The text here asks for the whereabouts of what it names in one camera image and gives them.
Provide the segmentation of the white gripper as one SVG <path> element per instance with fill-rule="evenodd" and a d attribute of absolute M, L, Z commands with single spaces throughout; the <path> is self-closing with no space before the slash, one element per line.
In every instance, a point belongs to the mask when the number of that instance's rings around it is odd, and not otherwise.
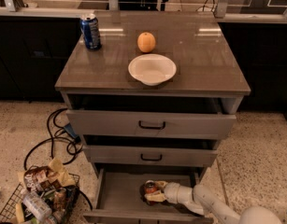
<path fill-rule="evenodd" d="M 149 202 L 162 203 L 167 200 L 169 203 L 177 204 L 182 203 L 182 185 L 179 183 L 166 181 L 156 181 L 155 185 L 157 191 L 153 193 L 147 193 L 144 195 L 145 199 Z"/>

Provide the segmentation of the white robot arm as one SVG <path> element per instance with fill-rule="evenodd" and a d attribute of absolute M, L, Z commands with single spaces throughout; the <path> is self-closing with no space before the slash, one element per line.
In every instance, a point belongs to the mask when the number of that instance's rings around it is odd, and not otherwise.
<path fill-rule="evenodd" d="M 222 224 L 281 224 L 273 212 L 261 206 L 249 207 L 239 215 L 201 184 L 190 188 L 175 182 L 148 180 L 144 184 L 144 198 L 148 203 L 181 204 L 202 216 L 211 213 Z"/>

